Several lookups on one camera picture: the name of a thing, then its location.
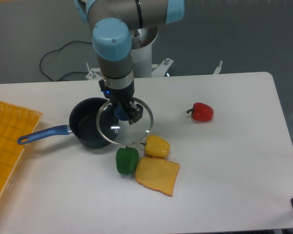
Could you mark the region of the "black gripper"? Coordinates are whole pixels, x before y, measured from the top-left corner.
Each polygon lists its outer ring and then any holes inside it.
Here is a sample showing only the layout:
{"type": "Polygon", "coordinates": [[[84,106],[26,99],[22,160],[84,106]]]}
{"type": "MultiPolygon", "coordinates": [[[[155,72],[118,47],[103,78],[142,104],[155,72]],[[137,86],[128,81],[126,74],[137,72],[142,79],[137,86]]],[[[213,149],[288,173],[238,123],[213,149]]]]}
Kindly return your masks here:
{"type": "Polygon", "coordinates": [[[112,103],[127,103],[126,111],[124,111],[123,107],[119,104],[116,107],[117,115],[126,115],[128,116],[128,123],[132,125],[133,123],[138,122],[143,116],[143,107],[142,105],[135,103],[133,101],[134,95],[134,81],[131,82],[125,88],[122,89],[112,89],[105,84],[105,81],[101,79],[99,81],[99,87],[104,96],[109,99],[112,103]]]}

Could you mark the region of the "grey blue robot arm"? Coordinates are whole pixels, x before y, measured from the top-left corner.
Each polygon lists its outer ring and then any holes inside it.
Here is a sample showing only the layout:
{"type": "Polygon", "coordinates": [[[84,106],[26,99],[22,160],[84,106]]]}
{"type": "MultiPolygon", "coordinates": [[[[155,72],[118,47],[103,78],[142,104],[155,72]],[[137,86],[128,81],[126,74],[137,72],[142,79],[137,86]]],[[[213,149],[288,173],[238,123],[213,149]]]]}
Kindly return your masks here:
{"type": "Polygon", "coordinates": [[[134,74],[131,33],[179,21],[185,13],[182,0],[76,0],[81,19],[89,24],[103,80],[101,91],[120,106],[129,124],[142,118],[133,100],[134,74]]]}

